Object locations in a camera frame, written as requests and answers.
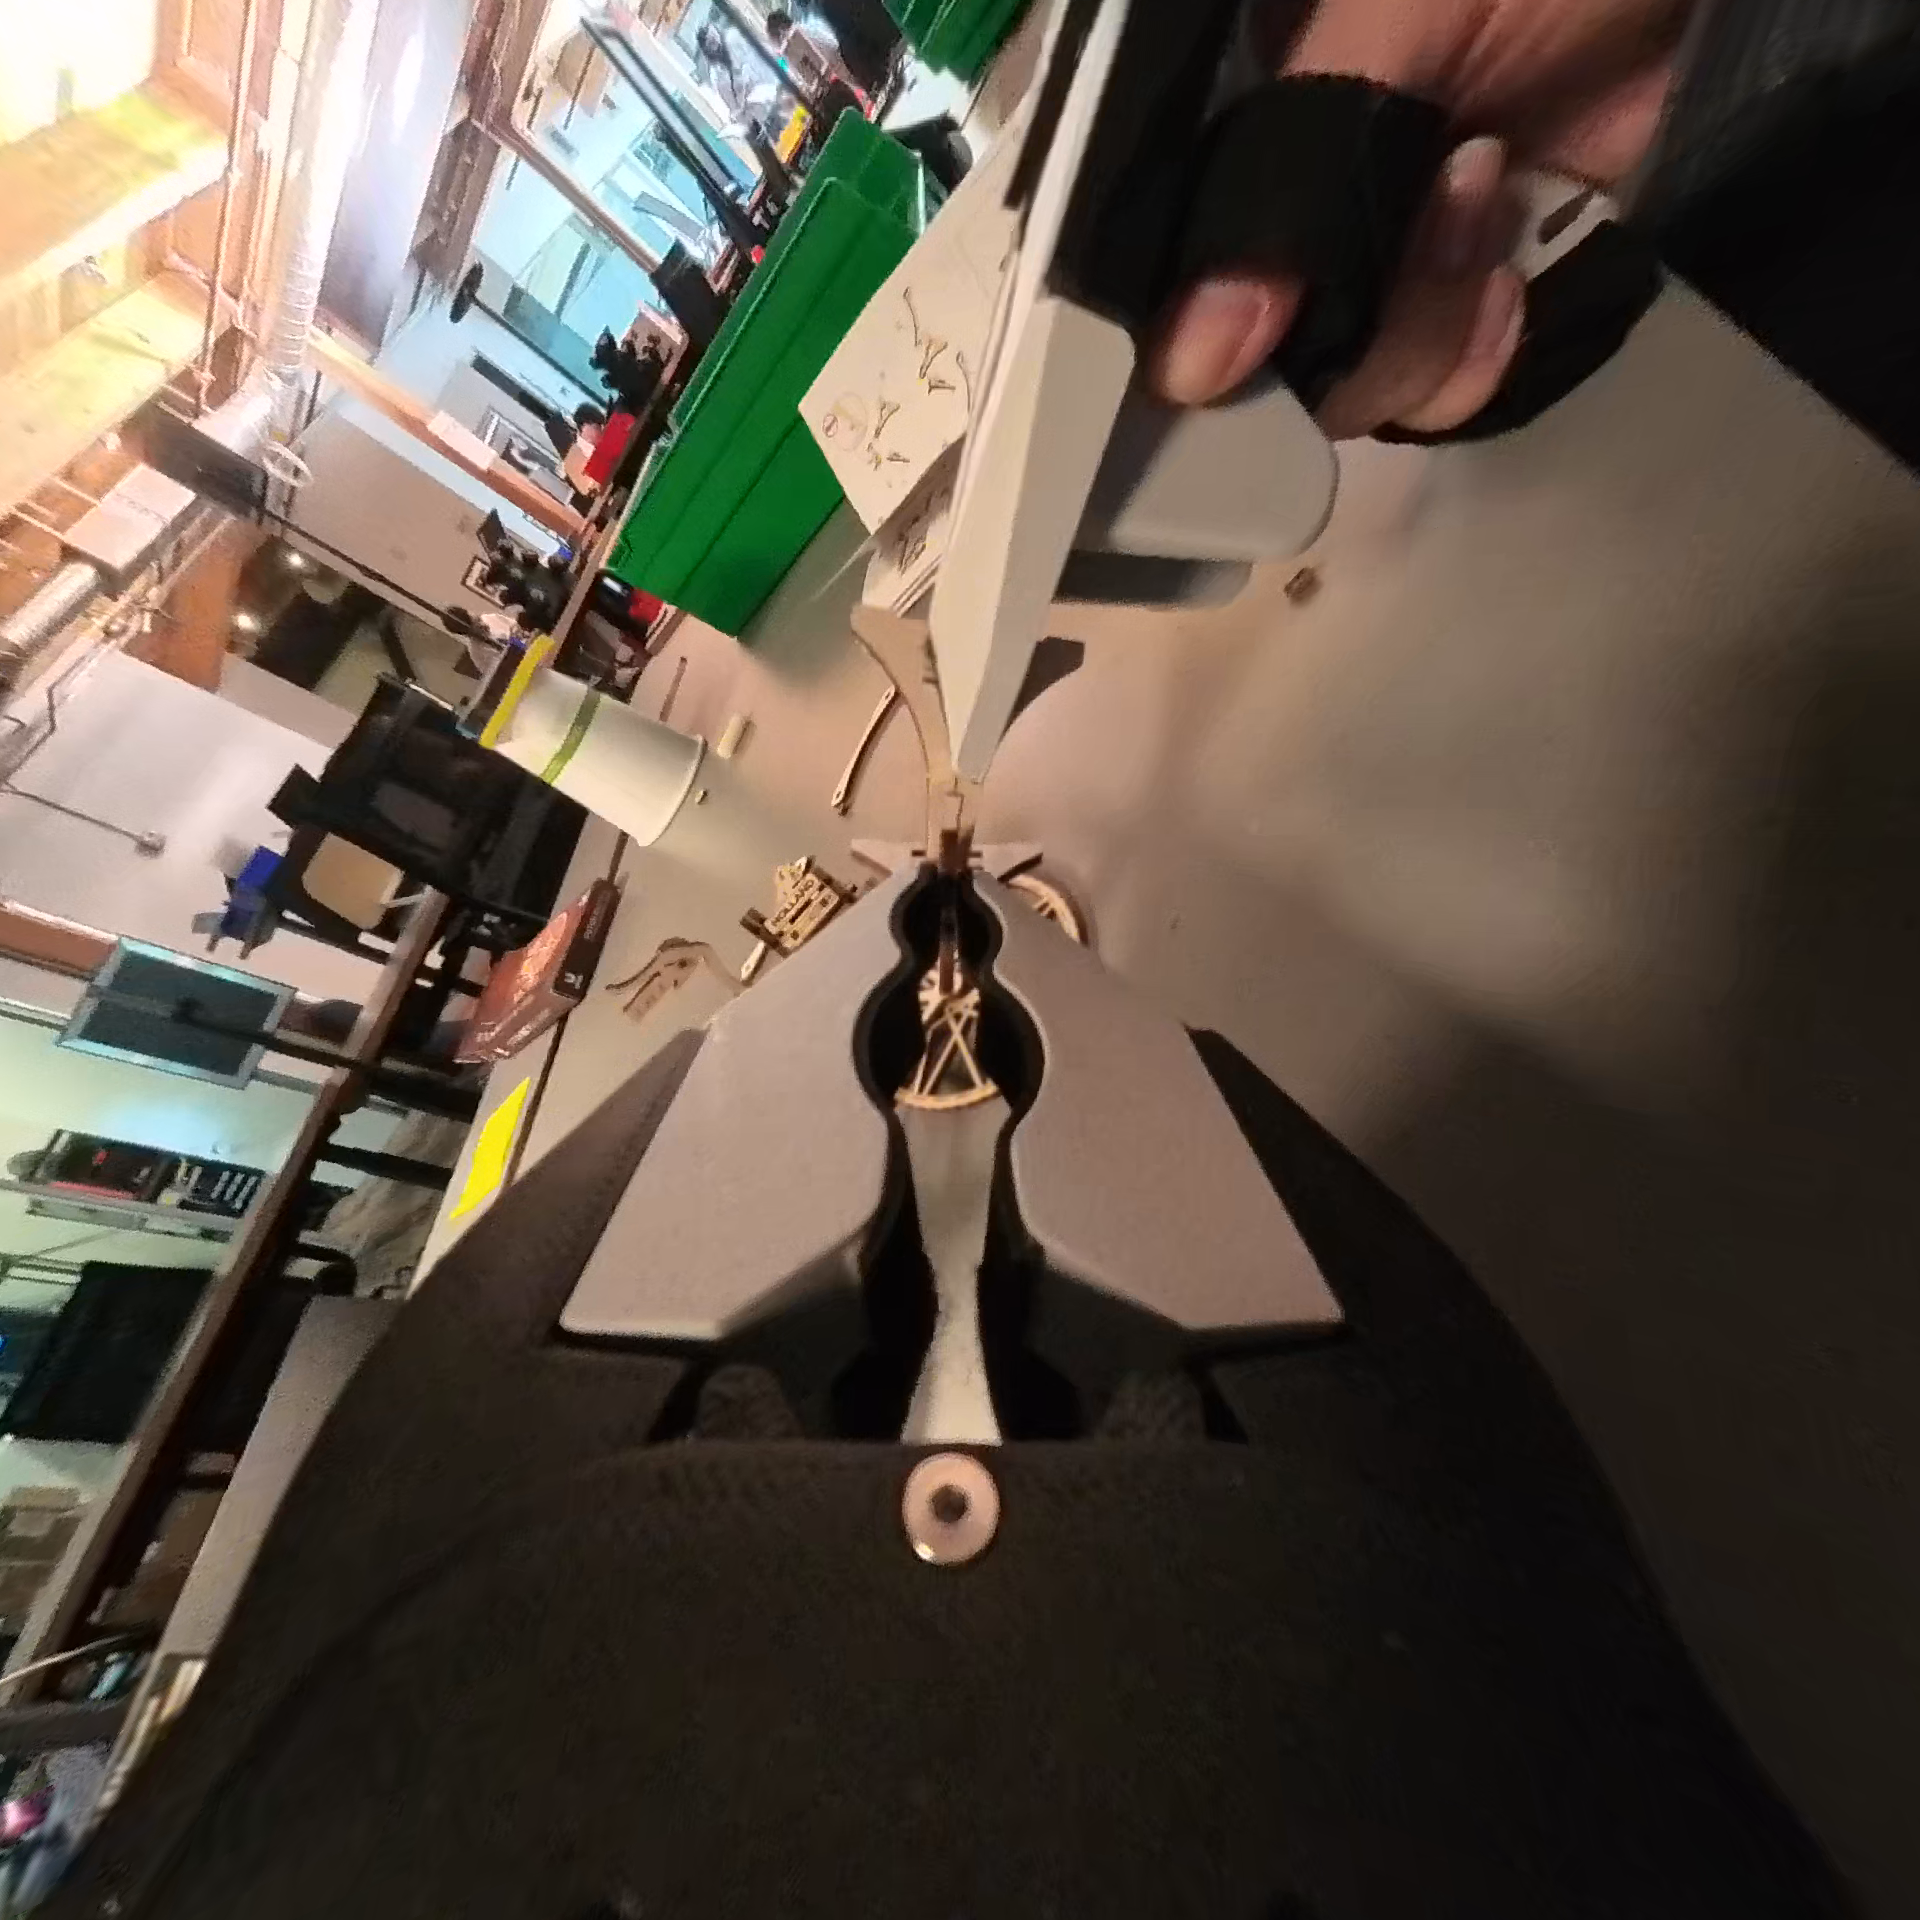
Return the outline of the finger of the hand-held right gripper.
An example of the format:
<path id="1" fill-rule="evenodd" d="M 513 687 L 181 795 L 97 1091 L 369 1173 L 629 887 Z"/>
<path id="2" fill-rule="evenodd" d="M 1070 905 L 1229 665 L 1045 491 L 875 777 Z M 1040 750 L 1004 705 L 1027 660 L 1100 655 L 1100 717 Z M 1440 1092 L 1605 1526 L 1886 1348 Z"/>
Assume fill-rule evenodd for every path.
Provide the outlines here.
<path id="1" fill-rule="evenodd" d="M 1013 724 L 1134 365 L 1124 326 L 1055 294 L 1000 345 L 927 613 L 961 779 L 987 777 Z"/>

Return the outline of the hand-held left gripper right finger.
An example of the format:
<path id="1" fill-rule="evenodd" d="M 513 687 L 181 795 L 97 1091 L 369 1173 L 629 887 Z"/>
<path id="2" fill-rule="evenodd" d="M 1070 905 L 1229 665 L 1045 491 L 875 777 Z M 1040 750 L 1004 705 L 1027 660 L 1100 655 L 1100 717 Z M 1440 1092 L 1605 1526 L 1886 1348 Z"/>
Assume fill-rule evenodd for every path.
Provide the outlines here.
<path id="1" fill-rule="evenodd" d="M 1086 1435 L 1131 1381 L 1337 1337 L 1197 1038 L 998 881 L 973 881 L 972 929 L 1006 1102 L 977 1271 L 998 1430 Z"/>

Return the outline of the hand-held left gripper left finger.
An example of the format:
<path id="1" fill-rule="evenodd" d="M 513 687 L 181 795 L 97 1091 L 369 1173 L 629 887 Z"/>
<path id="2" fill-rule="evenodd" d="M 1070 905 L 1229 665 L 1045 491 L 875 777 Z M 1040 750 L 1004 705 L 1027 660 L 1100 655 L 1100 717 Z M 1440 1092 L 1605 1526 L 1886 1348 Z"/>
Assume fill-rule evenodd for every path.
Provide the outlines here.
<path id="1" fill-rule="evenodd" d="M 756 1365 L 815 1434 L 902 1430 L 935 1302 L 896 1097 L 936 945 L 935 874 L 899 870 L 708 1021 L 566 1337 Z"/>

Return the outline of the forked wooden model part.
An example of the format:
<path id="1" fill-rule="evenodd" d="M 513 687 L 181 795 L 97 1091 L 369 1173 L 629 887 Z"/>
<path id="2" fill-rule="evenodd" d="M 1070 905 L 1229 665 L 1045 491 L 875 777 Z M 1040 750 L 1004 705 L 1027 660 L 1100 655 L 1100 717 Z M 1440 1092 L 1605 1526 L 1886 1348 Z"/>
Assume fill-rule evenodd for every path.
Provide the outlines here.
<path id="1" fill-rule="evenodd" d="M 919 614 L 899 614 L 886 609 L 854 603 L 849 628 L 859 646 L 875 660 L 908 707 L 921 742 L 927 794 L 933 798 L 972 799 L 982 781 L 982 775 L 961 775 L 956 769 L 943 713 L 943 691 L 933 659 L 927 622 Z M 1075 637 L 1041 637 L 1027 663 L 1023 679 L 1000 737 L 1017 726 L 1029 707 L 1078 671 L 1086 660 L 1086 651 L 1087 646 Z"/>

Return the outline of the person's right forearm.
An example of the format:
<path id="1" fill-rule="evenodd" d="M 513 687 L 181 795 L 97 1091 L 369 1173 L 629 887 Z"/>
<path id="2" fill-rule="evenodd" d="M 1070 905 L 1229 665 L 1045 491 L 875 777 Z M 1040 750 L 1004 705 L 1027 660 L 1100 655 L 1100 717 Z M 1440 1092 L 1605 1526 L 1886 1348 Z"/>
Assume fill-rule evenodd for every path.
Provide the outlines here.
<path id="1" fill-rule="evenodd" d="M 1701 293 L 1876 269 L 1916 237 L 1918 4 L 1699 4 L 1628 225 Z"/>

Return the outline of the wooden bicycle model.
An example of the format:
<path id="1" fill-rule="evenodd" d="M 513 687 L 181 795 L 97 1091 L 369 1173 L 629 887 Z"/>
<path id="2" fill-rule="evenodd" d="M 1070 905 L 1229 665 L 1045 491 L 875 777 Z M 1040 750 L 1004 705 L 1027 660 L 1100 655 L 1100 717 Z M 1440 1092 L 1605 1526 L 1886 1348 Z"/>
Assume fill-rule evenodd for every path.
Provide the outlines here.
<path id="1" fill-rule="evenodd" d="M 1008 854 L 992 875 L 1015 898 L 1023 901 L 1041 922 L 1068 939 L 1091 945 L 1087 922 L 1078 902 L 1040 870 L 1036 858 Z M 630 973 L 603 986 L 630 1019 L 645 1019 L 672 991 L 697 973 L 708 973 L 729 994 L 743 991 L 772 957 L 797 953 L 831 922 L 861 898 L 853 882 L 827 874 L 812 854 L 774 866 L 774 911 L 750 911 L 743 918 L 751 937 L 744 962 L 732 966 L 710 945 L 662 939 Z M 919 980 L 921 1055 L 896 1092 L 902 1111 L 967 1114 L 993 1102 L 1000 1092 L 987 1076 L 977 1038 L 981 994 L 973 969 L 959 951 L 936 949 Z"/>

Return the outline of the person's right hand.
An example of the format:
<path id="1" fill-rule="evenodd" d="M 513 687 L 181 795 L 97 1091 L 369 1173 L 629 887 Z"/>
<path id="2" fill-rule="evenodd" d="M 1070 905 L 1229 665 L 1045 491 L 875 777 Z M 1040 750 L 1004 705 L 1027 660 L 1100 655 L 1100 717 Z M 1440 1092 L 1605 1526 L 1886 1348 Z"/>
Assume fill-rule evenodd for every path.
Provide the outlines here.
<path id="1" fill-rule="evenodd" d="M 1513 266 L 1524 175 L 1601 193 L 1638 172 L 1664 119 L 1693 4 L 1271 4 L 1262 53 L 1283 76 L 1380 82 L 1438 105 L 1459 138 L 1372 349 L 1316 419 L 1332 442 L 1382 426 L 1435 434 L 1473 419 L 1523 337 Z"/>

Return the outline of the instruction booklet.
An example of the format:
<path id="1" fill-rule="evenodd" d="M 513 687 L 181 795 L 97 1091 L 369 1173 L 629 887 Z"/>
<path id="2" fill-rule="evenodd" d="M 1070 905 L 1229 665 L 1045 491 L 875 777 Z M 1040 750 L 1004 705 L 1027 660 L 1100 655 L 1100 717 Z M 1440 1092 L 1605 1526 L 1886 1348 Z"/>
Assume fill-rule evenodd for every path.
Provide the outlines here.
<path id="1" fill-rule="evenodd" d="M 985 390 L 1020 217 L 1008 207 L 1023 126 L 1006 126 L 867 302 L 800 402 L 863 524 L 861 601 L 908 613 L 943 557 L 958 470 Z"/>

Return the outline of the yellow sticker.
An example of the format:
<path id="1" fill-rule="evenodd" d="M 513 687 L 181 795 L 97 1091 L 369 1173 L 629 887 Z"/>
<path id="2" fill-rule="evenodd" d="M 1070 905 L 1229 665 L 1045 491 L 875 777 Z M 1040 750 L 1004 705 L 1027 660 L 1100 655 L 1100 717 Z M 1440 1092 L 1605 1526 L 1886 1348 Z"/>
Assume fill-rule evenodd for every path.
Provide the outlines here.
<path id="1" fill-rule="evenodd" d="M 447 1221 L 467 1223 L 488 1210 L 507 1186 L 535 1086 L 537 1076 L 533 1071 L 517 1075 L 472 1124 L 464 1159 L 447 1188 Z"/>

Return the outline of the dark brown small box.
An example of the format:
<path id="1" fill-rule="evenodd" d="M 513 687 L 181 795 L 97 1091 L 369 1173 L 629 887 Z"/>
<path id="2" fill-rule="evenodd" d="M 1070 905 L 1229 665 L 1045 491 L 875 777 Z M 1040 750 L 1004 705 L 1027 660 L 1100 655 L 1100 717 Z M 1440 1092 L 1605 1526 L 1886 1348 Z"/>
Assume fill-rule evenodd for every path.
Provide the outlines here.
<path id="1" fill-rule="evenodd" d="M 617 916 L 620 893 L 617 881 L 595 881 L 533 942 L 495 959 L 453 1051 L 453 1063 L 509 1061 L 588 999 Z"/>

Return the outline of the green plastic bin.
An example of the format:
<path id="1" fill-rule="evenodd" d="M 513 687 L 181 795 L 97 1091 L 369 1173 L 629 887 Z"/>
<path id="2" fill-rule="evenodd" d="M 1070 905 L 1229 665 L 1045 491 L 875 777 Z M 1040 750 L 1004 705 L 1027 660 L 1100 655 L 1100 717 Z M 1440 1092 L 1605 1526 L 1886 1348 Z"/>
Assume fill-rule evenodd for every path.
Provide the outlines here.
<path id="1" fill-rule="evenodd" d="M 845 495 L 801 401 L 931 211 L 923 163 L 845 110 L 672 407 L 609 580 L 718 634 L 748 630 Z"/>

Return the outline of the curved wooden strip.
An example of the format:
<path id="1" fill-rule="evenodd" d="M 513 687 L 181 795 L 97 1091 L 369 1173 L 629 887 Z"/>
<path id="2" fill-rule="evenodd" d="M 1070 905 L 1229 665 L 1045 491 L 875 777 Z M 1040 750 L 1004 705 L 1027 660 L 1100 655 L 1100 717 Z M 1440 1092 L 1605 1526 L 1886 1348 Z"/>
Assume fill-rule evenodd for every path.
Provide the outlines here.
<path id="1" fill-rule="evenodd" d="M 899 691 L 899 685 L 888 685 L 877 698 L 875 707 L 870 708 L 868 719 L 863 722 L 861 731 L 854 739 L 854 745 L 847 755 L 844 773 L 839 775 L 839 779 L 831 789 L 829 809 L 831 809 L 835 815 L 845 818 L 849 813 L 853 799 L 854 799 L 854 794 L 856 794 L 856 785 L 859 785 L 868 762 L 872 759 L 872 750 L 875 750 L 883 731 L 886 729 L 886 724 L 888 724 L 888 719 L 892 719 L 892 716 L 896 713 L 899 707 L 900 707 L 900 691 Z"/>

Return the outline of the white paper cup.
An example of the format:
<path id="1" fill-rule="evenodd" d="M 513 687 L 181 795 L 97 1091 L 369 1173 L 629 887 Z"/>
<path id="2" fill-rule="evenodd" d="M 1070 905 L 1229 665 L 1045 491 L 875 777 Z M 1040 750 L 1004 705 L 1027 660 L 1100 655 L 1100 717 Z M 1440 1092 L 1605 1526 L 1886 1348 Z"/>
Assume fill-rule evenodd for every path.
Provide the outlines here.
<path id="1" fill-rule="evenodd" d="M 705 741 L 537 668 L 500 698 L 478 742 L 652 847 L 704 773 Z"/>

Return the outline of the black equipment cart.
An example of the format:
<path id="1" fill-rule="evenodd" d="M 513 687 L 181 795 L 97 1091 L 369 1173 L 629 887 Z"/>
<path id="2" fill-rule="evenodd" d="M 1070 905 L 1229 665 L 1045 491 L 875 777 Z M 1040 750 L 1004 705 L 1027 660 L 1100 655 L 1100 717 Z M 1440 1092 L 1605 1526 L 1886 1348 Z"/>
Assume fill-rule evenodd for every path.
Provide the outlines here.
<path id="1" fill-rule="evenodd" d="M 444 893 L 471 937 L 500 953 L 537 937 L 559 905 L 585 806 L 464 731 L 411 681 L 380 676 L 319 773 L 295 769 L 269 813 L 333 834 Z"/>

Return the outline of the small blue object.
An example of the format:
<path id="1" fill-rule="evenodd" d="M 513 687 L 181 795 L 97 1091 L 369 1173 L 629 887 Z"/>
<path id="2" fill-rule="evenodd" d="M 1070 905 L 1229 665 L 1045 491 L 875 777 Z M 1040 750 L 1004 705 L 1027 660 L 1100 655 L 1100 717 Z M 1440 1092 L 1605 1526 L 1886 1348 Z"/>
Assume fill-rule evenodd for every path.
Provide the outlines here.
<path id="1" fill-rule="evenodd" d="M 241 957 L 252 957 L 281 930 L 281 907 L 271 897 L 278 869 L 278 847 L 256 846 L 241 853 L 225 877 L 225 905 L 207 935 L 211 951 L 230 945 Z"/>

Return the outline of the grey framed panel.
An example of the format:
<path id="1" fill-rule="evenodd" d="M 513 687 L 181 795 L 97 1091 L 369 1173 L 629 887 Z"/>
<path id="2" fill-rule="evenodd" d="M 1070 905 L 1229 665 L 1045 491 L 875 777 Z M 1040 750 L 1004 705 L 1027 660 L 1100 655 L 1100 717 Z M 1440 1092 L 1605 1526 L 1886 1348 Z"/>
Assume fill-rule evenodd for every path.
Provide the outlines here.
<path id="1" fill-rule="evenodd" d="M 200 955 L 118 937 L 57 1034 L 61 1049 L 246 1091 L 296 987 Z"/>

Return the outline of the person's torso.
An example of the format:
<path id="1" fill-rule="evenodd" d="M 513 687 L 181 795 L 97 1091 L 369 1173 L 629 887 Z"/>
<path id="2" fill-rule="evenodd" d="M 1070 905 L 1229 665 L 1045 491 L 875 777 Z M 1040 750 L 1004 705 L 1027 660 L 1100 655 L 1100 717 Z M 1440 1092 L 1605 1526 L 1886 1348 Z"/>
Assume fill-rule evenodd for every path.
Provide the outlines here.
<path id="1" fill-rule="evenodd" d="M 1713 197 L 1659 229 L 1664 266 L 1918 473 L 1916 190 Z"/>

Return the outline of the silver ventilation duct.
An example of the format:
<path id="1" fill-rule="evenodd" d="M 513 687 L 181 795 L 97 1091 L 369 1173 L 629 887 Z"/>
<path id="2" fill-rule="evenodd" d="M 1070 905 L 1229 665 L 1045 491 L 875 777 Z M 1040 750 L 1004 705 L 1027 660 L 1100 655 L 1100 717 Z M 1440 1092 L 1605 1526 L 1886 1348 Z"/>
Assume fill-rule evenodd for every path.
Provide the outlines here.
<path id="1" fill-rule="evenodd" d="M 287 535 L 291 507 L 311 476 L 296 449 L 304 390 L 302 374 L 254 374 L 193 419 L 163 407 L 149 433 L 151 457 L 55 535 L 59 564 L 4 613 L 4 669 L 22 679 L 96 611 L 125 620 L 129 598 L 166 588 L 196 541 L 229 522 Z"/>

